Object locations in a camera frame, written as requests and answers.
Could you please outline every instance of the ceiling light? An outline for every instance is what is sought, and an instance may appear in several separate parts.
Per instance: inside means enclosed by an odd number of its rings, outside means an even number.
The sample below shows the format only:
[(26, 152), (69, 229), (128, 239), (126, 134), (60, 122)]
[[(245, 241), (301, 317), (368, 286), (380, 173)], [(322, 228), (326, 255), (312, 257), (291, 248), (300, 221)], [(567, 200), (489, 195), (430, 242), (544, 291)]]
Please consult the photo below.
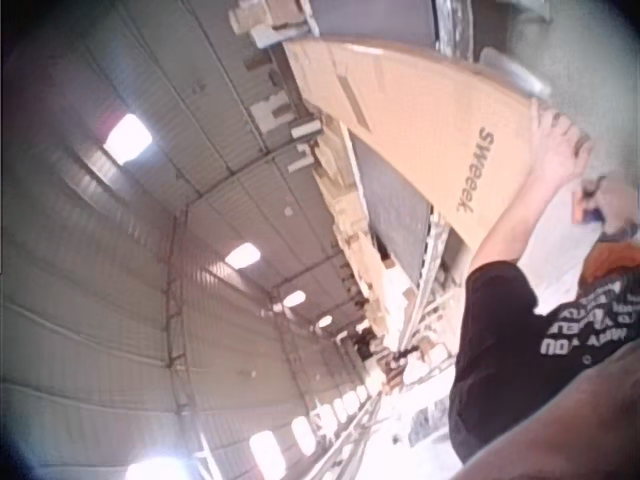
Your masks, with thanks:
[(189, 480), (180, 460), (158, 457), (134, 463), (127, 469), (125, 480)]
[(111, 130), (104, 148), (116, 162), (122, 165), (140, 155), (152, 140), (149, 130), (138, 117), (128, 113)]
[(236, 270), (248, 267), (252, 263), (260, 260), (260, 250), (252, 243), (243, 243), (224, 259), (229, 265)]
[(307, 296), (302, 290), (296, 290), (295, 292), (289, 294), (287, 298), (282, 301), (282, 304), (287, 307), (295, 307), (296, 305), (300, 305), (307, 299)]
[(318, 320), (318, 328), (324, 328), (333, 322), (333, 317), (331, 315), (326, 315)]

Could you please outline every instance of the black t-shirt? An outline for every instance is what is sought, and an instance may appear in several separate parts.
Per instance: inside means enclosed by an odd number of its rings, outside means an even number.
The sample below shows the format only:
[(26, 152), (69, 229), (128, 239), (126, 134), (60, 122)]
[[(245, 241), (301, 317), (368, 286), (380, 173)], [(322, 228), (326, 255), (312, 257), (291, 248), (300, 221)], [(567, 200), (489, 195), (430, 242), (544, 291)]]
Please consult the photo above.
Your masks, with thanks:
[(640, 269), (603, 278), (548, 315), (536, 315), (536, 305), (512, 263), (484, 265), (467, 279), (449, 410), (463, 462), (639, 337)]

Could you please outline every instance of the worker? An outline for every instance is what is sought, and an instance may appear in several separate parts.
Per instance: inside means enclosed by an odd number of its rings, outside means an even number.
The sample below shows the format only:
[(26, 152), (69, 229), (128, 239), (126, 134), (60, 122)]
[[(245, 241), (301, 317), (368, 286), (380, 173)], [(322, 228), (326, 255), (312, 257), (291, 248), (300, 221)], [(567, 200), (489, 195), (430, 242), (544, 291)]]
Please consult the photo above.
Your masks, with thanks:
[(640, 478), (640, 340), (585, 370), (453, 480)]
[[(531, 118), (531, 172), (478, 248), (466, 281), (449, 411), (451, 442), (463, 462), (639, 337), (638, 192), (611, 178), (585, 184), (577, 202), (604, 225), (576, 300), (547, 315), (534, 312), (537, 299), (518, 259), (556, 193), (584, 174), (593, 143), (536, 101)], [(545, 259), (550, 276), (557, 260)]]

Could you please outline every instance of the t-shirt print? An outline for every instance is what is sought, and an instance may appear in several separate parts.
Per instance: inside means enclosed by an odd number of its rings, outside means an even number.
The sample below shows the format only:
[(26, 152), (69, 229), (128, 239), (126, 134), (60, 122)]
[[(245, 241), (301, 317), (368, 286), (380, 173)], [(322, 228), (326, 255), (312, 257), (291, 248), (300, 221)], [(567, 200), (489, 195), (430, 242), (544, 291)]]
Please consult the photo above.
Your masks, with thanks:
[(574, 351), (590, 365), (611, 349), (637, 338), (640, 324), (640, 279), (614, 275), (592, 286), (581, 298), (561, 305), (547, 318), (551, 325), (540, 342), (540, 354), (567, 356)]

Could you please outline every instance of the cardboard sheet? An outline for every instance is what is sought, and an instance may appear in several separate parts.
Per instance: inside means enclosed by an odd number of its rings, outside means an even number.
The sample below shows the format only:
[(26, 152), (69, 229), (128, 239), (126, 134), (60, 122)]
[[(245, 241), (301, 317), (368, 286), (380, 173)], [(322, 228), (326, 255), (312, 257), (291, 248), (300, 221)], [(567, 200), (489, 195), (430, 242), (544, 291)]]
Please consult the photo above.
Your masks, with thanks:
[(529, 100), (426, 50), (316, 38), (285, 47), (305, 100), (377, 150), (476, 248), (529, 171)]

